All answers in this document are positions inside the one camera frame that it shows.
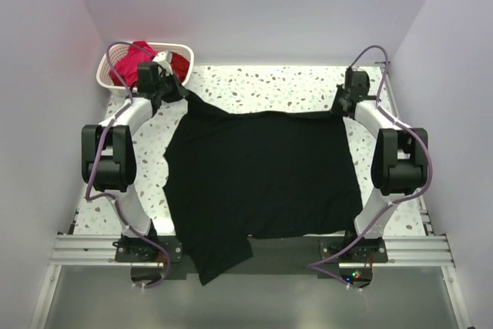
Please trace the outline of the black t shirt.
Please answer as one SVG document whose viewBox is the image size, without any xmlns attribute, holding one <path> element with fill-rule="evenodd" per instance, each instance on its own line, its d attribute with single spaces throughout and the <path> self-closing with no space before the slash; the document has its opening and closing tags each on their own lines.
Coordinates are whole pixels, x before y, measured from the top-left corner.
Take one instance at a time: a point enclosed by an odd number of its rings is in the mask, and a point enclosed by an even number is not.
<svg viewBox="0 0 493 329">
<path fill-rule="evenodd" d="M 363 202 L 342 118 L 234 114 L 186 97 L 164 157 L 176 236 L 201 284 L 253 256 L 250 238 L 350 229 Z"/>
</svg>

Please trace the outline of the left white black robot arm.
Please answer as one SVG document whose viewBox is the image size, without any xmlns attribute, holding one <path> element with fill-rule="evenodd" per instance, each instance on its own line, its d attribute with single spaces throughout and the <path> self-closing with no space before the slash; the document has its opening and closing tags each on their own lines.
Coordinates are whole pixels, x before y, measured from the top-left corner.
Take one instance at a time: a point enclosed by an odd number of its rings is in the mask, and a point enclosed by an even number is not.
<svg viewBox="0 0 493 329">
<path fill-rule="evenodd" d="M 116 246 L 158 247 L 153 221 L 135 187 L 137 159 L 132 137 L 164 103 L 177 102 L 187 91 L 170 63 L 154 59 L 137 67 L 136 86 L 108 119 L 82 128 L 82 178 L 85 199 L 106 199 L 121 226 Z"/>
</svg>

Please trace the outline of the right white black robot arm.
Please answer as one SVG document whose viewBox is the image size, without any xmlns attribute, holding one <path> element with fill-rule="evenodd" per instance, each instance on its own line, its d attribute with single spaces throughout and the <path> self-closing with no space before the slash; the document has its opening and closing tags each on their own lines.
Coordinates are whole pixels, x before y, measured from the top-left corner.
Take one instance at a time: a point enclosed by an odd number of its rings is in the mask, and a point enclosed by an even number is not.
<svg viewBox="0 0 493 329">
<path fill-rule="evenodd" d="M 362 125 L 375 139 L 371 162 L 372 192 L 355 217 L 356 239 L 377 240 L 397 209 L 428 181 L 428 133 L 392 116 L 369 94 L 370 77 L 348 67 L 336 90 L 331 112 Z"/>
</svg>

